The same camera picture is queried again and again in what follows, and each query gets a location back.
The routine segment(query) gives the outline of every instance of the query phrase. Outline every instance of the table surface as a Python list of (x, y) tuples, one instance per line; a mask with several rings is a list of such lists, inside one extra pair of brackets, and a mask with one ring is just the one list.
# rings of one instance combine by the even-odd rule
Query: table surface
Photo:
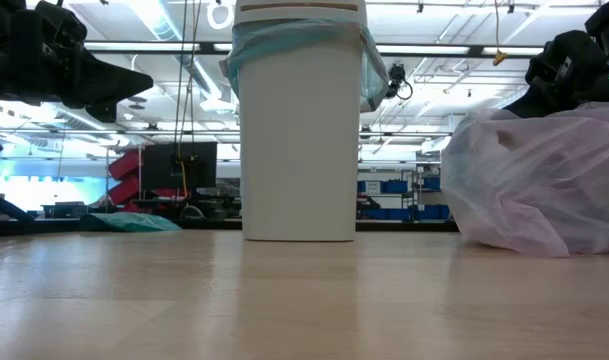
[(609, 255), (357, 236), (0, 238), (0, 360), (609, 359)]

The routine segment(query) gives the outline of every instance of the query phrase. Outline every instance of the blue bin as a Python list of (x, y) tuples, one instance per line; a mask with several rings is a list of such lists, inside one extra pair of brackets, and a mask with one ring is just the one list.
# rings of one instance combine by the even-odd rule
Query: blue bin
[(362, 218), (386, 220), (386, 209), (362, 210)]
[(409, 210), (409, 209), (386, 209), (386, 218), (389, 220), (408, 221), (411, 219), (411, 210)]
[(424, 205), (424, 211), (419, 211), (417, 205), (413, 205), (413, 220), (440, 220), (441, 205)]
[(451, 215), (451, 209), (448, 205), (440, 205), (440, 219), (448, 220), (449, 215)]
[(382, 184), (382, 192), (386, 194), (406, 194), (408, 192), (408, 181), (389, 180)]
[(424, 188), (425, 189), (439, 190), (440, 185), (441, 185), (440, 178), (438, 178), (438, 177), (424, 178)]

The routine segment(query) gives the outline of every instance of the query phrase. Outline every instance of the ceiling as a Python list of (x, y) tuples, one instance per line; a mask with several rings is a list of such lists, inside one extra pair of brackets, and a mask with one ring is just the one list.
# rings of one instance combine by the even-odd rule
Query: ceiling
[[(159, 0), (165, 3), (178, 29), (182, 29), (184, 20), (184, 1)], [(584, 22), (590, 13), (598, 7), (597, 0), (545, 1), (515, 0), (516, 11), (508, 14), (508, 0), (499, 0), (500, 27), (499, 39), (502, 45), (542, 46), (558, 33), (573, 29), (584, 29)], [(29, 7), (36, 1), (28, 1)], [(111, 0), (110, 5), (100, 4), (99, 0), (67, 0), (65, 6), (74, 11), (89, 30), (88, 40), (95, 41), (155, 41), (154, 34), (146, 25), (146, 18), (155, 16), (151, 11), (158, 0)], [(424, 1), (424, 11), (418, 13), (417, 1), (367, 0), (368, 27), (376, 43), (399, 44), (495, 44), (496, 21), (493, 1), (487, 0), (432, 0)], [(199, 9), (197, 41), (230, 42), (231, 26), (215, 29), (209, 23), (209, 8), (213, 11), (211, 23), (226, 22), (227, 7), (216, 6), (210, 1), (201, 5), (188, 3), (189, 13), (184, 39), (192, 39), (193, 12)], [(159, 129), (176, 128), (176, 114), (180, 118), (184, 113), (184, 104), (188, 111), (184, 129), (222, 130), (239, 129), (239, 119), (233, 113), (205, 111), (200, 104), (204, 98), (195, 91), (186, 101), (186, 80), (188, 74), (180, 70), (179, 63), (169, 55), (96, 55), (100, 60), (149, 74), (155, 86), (140, 94), (147, 101), (144, 109), (132, 109), (134, 103), (123, 101), (118, 109), (118, 121), (114, 125), (101, 124), (108, 129), (146, 129), (149, 124)], [(221, 100), (232, 103), (228, 80), (222, 75), (219, 61), (224, 56), (204, 55), (198, 61), (206, 74), (216, 83), (222, 92)], [(454, 124), (467, 113), (489, 107), (507, 105), (507, 99), (515, 98), (526, 89), (524, 75), (528, 69), (528, 60), (508, 59), (500, 66), (493, 66), (486, 59), (441, 59), (421, 57), (384, 58), (388, 67), (393, 63), (403, 64), (409, 81), (414, 84), (414, 96), (408, 101), (400, 99), (385, 100), (380, 109), (373, 113), (362, 114), (361, 123), (371, 126), (373, 131), (452, 131)], [(180, 73), (183, 81), (179, 82)], [(190, 121), (190, 103), (193, 101), (194, 120)], [(86, 117), (83, 113), (70, 111), (72, 115)], [(35, 134), (17, 134), (21, 137), (39, 137)], [(104, 137), (105, 141), (117, 140), (120, 137)], [(125, 140), (131, 144), (151, 141), (172, 141), (172, 136), (128, 136)], [(232, 145), (239, 138), (236, 136), (200, 136), (196, 140), (217, 140), (222, 143), (220, 153), (224, 157), (235, 158), (239, 154)], [(416, 151), (423, 139), (392, 139), (387, 142), (391, 151)], [(378, 149), (381, 139), (366, 141), (363, 147)]]

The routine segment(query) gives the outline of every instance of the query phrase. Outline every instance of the wire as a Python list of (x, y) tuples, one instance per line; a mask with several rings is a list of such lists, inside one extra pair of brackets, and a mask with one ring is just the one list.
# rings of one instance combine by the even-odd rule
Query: wire
[(184, 23), (182, 24), (182, 55), (180, 56), (180, 73), (179, 73), (179, 82), (177, 83), (177, 106), (175, 108), (175, 133), (173, 134), (173, 147), (177, 145), (177, 125), (180, 122), (180, 99), (182, 94), (182, 70), (184, 69), (184, 45), (186, 41), (184, 39), (184, 34), (186, 34), (186, 14), (188, 13), (188, 0), (184, 0)]
[(399, 90), (396, 95), (398, 98), (402, 99), (403, 101), (406, 101), (406, 100), (410, 100), (413, 97), (414, 91), (413, 91), (413, 86), (408, 81), (404, 80), (404, 84), (408, 85), (409, 89), (411, 89), (411, 95), (409, 95), (408, 97), (401, 97)]
[[(185, 13), (184, 13), (184, 27), (186, 27), (186, 12), (188, 10), (188, 6), (185, 6)], [(202, 11), (202, 0), (199, 0), (198, 4), (197, 4), (197, 11), (195, 11), (195, 0), (193, 0), (193, 6), (192, 6), (192, 10), (193, 10), (193, 45), (191, 47), (191, 61), (190, 64), (193, 64), (193, 62), (195, 61), (195, 44), (196, 44), (196, 37), (197, 37), (197, 27), (199, 25), (199, 21), (200, 21), (200, 13)], [(191, 130), (193, 130), (194, 128), (194, 124), (193, 124), (193, 75), (189, 75), (188, 78), (188, 84), (186, 85), (186, 97), (184, 98), (184, 113), (182, 114), (182, 129), (180, 132), (180, 138), (179, 138), (179, 143), (177, 144), (177, 158), (179, 160), (180, 166), (182, 167), (182, 184), (184, 185), (184, 197), (188, 198), (189, 194), (187, 191), (187, 186), (186, 186), (186, 168), (184, 166), (184, 160), (182, 159), (182, 138), (184, 137), (184, 124), (186, 123), (186, 110), (187, 110), (187, 105), (188, 105), (188, 97), (191, 97)], [(175, 123), (175, 134), (177, 134), (177, 121)], [(194, 135), (194, 131), (191, 131), (191, 136), (193, 139), (193, 151), (195, 150), (195, 135)]]
[[(62, 146), (60, 146), (60, 160), (57, 164), (57, 182), (56, 182), (56, 189), (55, 189), (55, 199), (57, 199), (57, 192), (60, 189), (59, 187), (59, 183), (60, 183), (60, 175), (62, 173), (62, 155), (64, 155), (64, 140), (66, 140), (66, 128), (62, 129)], [(53, 219), (55, 219), (55, 203), (57, 201), (53, 201)]]
[(182, 184), (184, 185), (184, 197), (188, 198), (188, 188), (186, 187), (186, 171), (184, 169), (184, 161), (180, 160), (180, 165), (182, 166)]
[[(195, 0), (193, 0), (193, 46), (191, 48), (191, 64), (195, 61), (195, 38), (197, 37), (197, 26), (200, 21), (200, 12), (202, 11), (202, 0), (199, 0), (197, 5), (197, 11), (195, 11)], [(184, 98), (184, 115), (182, 116), (182, 132), (180, 133), (180, 142), (182, 144), (182, 137), (184, 136), (184, 123), (186, 122), (186, 106), (188, 105), (188, 96), (191, 95), (191, 121), (193, 119), (193, 76), (189, 76), (189, 82), (186, 86), (186, 98)]]
[(15, 134), (15, 132), (17, 132), (17, 130), (20, 130), (21, 128), (23, 128), (23, 127), (24, 127), (24, 125), (28, 124), (28, 122), (29, 122), (30, 120), (31, 120), (30, 118), (29, 118), (29, 119), (26, 119), (26, 120), (24, 121), (24, 123), (22, 123), (22, 125), (18, 126), (16, 129), (14, 129), (13, 131), (11, 131), (11, 134)]
[(495, 44), (497, 52), (500, 53), (500, 5), (495, 1)]
[(503, 53), (500, 50), (500, 6), (495, 2), (495, 44), (497, 45), (497, 53), (495, 54), (495, 60), (493, 60), (493, 65), (497, 66), (502, 63), (502, 61), (506, 60), (508, 54)]

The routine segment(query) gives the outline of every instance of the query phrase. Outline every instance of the trash can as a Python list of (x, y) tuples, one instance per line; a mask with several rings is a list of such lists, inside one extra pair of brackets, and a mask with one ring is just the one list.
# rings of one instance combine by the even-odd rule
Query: trash can
[(386, 90), (364, 89), (381, 62), (364, 60), (364, 1), (239, 0), (235, 20), (222, 68), (240, 100), (244, 237), (352, 241), (359, 115)]

